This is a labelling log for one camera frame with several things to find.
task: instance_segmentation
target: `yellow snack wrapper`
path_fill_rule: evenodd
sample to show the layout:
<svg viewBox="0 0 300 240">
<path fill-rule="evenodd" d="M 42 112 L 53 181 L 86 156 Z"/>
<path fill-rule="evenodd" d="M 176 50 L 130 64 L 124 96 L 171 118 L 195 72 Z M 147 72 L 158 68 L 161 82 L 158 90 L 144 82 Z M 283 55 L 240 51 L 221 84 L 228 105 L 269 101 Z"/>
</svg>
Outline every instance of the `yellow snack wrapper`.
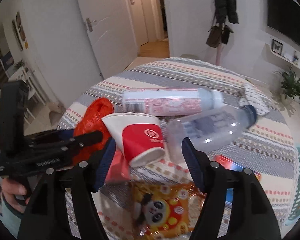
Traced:
<svg viewBox="0 0 300 240">
<path fill-rule="evenodd" d="M 178 185 L 132 184 L 133 233 L 154 240 L 192 232 L 205 195 L 193 183 Z"/>
</svg>

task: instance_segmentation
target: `white bottle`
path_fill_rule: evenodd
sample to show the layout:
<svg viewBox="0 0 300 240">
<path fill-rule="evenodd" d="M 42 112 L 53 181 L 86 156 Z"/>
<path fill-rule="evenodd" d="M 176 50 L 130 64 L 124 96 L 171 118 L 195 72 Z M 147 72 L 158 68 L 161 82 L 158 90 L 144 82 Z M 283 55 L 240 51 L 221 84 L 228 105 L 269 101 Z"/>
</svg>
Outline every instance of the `white bottle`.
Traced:
<svg viewBox="0 0 300 240">
<path fill-rule="evenodd" d="M 256 120 L 257 112 L 251 105 L 239 109 L 223 106 L 174 119 L 168 123 L 166 131 L 170 160 L 176 164 L 185 161 L 181 151 L 185 137 L 189 137 L 196 150 L 209 153 L 230 144 Z"/>
<path fill-rule="evenodd" d="M 155 116 L 191 115 L 222 107 L 220 91 L 193 88 L 129 89 L 122 96 L 126 112 Z"/>
</svg>

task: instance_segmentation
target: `barcode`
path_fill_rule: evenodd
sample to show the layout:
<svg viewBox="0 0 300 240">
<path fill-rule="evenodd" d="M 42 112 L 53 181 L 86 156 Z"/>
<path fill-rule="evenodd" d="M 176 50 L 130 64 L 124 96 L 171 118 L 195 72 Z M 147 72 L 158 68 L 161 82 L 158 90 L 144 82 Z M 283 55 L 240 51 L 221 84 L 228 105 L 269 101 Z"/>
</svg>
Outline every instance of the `barcode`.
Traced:
<svg viewBox="0 0 300 240">
<path fill-rule="evenodd" d="M 126 111 L 132 113 L 143 113 L 144 103 L 130 103 L 126 104 Z"/>
</svg>

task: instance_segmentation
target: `red and blue package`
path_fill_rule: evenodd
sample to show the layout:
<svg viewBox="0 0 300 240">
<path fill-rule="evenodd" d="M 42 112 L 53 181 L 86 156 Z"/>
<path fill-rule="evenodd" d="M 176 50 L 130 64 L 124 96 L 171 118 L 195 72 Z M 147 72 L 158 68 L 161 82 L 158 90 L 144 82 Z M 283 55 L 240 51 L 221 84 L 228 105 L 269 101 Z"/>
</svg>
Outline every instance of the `red and blue package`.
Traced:
<svg viewBox="0 0 300 240">
<path fill-rule="evenodd" d="M 214 161 L 220 163 L 222 166 L 224 166 L 227 170 L 232 170 L 232 171 L 242 171 L 245 167 L 241 166 L 239 163 L 234 162 L 233 160 L 223 156 L 223 155 L 216 155 L 213 158 Z M 261 180 L 261 174 L 253 171 L 257 179 L 260 181 Z M 232 205 L 232 199 L 233 199 L 233 189 L 229 188 L 227 190 L 227 196 L 226 196 L 226 204 Z"/>
</svg>

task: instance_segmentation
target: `framed butterfly picture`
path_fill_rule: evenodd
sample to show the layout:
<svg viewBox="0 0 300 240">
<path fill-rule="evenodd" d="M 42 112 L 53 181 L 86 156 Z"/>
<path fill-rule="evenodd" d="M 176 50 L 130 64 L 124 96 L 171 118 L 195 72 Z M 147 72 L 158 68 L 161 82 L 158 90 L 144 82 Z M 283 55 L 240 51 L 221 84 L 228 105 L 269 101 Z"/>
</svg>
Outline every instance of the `framed butterfly picture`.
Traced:
<svg viewBox="0 0 300 240">
<path fill-rule="evenodd" d="M 278 41 L 272 39 L 271 49 L 275 54 L 281 55 L 282 47 L 283 47 L 283 44 L 281 42 L 278 42 Z"/>
</svg>

